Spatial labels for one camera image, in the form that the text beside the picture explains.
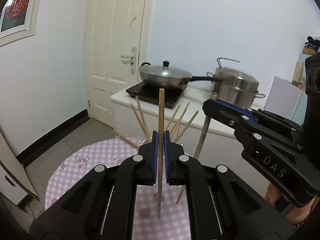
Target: door handle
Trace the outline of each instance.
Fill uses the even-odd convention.
[[[123,58],[130,59],[130,73],[133,75],[136,72],[136,57],[137,56],[137,48],[133,47],[131,49],[131,55],[120,55]]]

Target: bamboo stick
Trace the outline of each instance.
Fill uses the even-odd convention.
[[[187,128],[190,126],[190,124],[192,123],[192,121],[196,118],[197,114],[199,113],[199,111],[196,111],[194,113],[194,115],[191,117],[191,119],[189,120],[189,122],[186,124],[186,126],[183,128],[183,130],[181,131],[181,133],[177,136],[177,138],[173,141],[174,143],[176,143],[181,136],[183,135],[183,133],[187,130]]]
[[[118,133],[116,130],[113,130],[113,132],[121,139],[123,140],[125,143],[129,144],[130,146],[132,146],[135,149],[139,149],[139,146],[136,145],[135,143],[129,141],[126,137],[124,137],[123,135],[121,135],[120,133]]]
[[[159,89],[159,123],[158,123],[158,219],[161,213],[162,176],[163,176],[163,136],[164,136],[164,89]]]
[[[142,122],[141,122],[141,120],[140,120],[140,118],[138,116],[138,113],[137,113],[136,109],[133,107],[133,104],[131,104],[131,108],[132,108],[132,110],[133,110],[133,112],[134,112],[134,114],[135,114],[135,116],[136,116],[136,118],[137,118],[137,120],[138,120],[138,122],[139,122],[139,124],[141,126],[141,129],[142,129],[146,139],[148,140],[149,139],[148,134],[146,133],[146,131],[145,131],[144,127],[143,127],[143,124],[142,124]]]
[[[172,136],[174,135],[175,131],[177,130],[178,126],[180,125],[180,122],[184,116],[184,114],[186,113],[188,106],[190,105],[190,102],[187,103],[186,107],[184,108],[179,120],[175,123],[174,127],[172,128],[172,130],[169,132],[170,134],[170,138],[172,138]]]
[[[182,194],[184,193],[185,189],[186,189],[186,186],[183,185],[183,186],[181,187],[181,190],[180,190],[179,194],[178,194],[178,198],[177,198],[176,204],[179,203],[179,201],[180,201],[180,199],[181,199],[181,197],[182,197]]]
[[[167,126],[164,128],[165,131],[167,131],[167,129],[169,128],[170,124],[172,123],[173,119],[175,118],[179,108],[180,108],[181,105],[178,105],[176,110],[174,111],[173,115],[171,116],[171,119],[169,120]]]
[[[143,112],[142,112],[142,109],[141,109],[141,106],[140,106],[140,101],[139,101],[139,97],[136,96],[136,100],[137,100],[137,103],[138,103],[138,109],[140,111],[140,115],[141,115],[141,120],[142,120],[142,124],[143,124],[143,129],[144,129],[144,132],[145,134],[147,134],[147,143],[150,142],[150,136],[149,136],[149,131],[148,131],[148,127],[147,127],[147,124],[146,124],[146,120],[144,119],[144,115],[143,115]]]

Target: blue gripper pad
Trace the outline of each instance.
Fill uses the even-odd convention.
[[[170,134],[169,131],[164,132],[164,167],[165,167],[165,177],[167,180],[167,184],[169,183],[170,177],[170,161],[169,161],[169,149],[168,143],[170,142]]]
[[[255,116],[253,115],[252,112],[250,111],[247,111],[247,110],[244,110],[242,108],[239,108],[237,106],[234,106],[232,104],[229,104],[225,101],[222,101],[220,99],[217,99],[216,102],[222,106],[225,106],[225,107],[228,107],[228,108],[231,108],[233,110],[236,110],[237,112],[239,112],[240,114],[243,114],[243,115],[246,115],[247,117],[249,117],[251,119],[251,121],[255,122],[255,123],[258,123],[258,121],[256,120]]]
[[[158,132],[153,131],[152,143],[154,145],[153,149],[153,165],[152,165],[152,174],[153,174],[153,183],[156,183],[157,179],[157,166],[158,166]]]

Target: lid knob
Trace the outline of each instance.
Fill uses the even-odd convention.
[[[163,62],[163,69],[168,69],[168,67],[169,67],[169,61],[164,61]]]

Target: frying pan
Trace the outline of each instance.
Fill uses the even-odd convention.
[[[165,89],[182,89],[189,82],[194,81],[222,82],[221,79],[215,77],[192,76],[188,71],[174,67],[169,68],[169,61],[164,61],[163,66],[153,66],[144,62],[139,67],[139,73],[145,83]]]

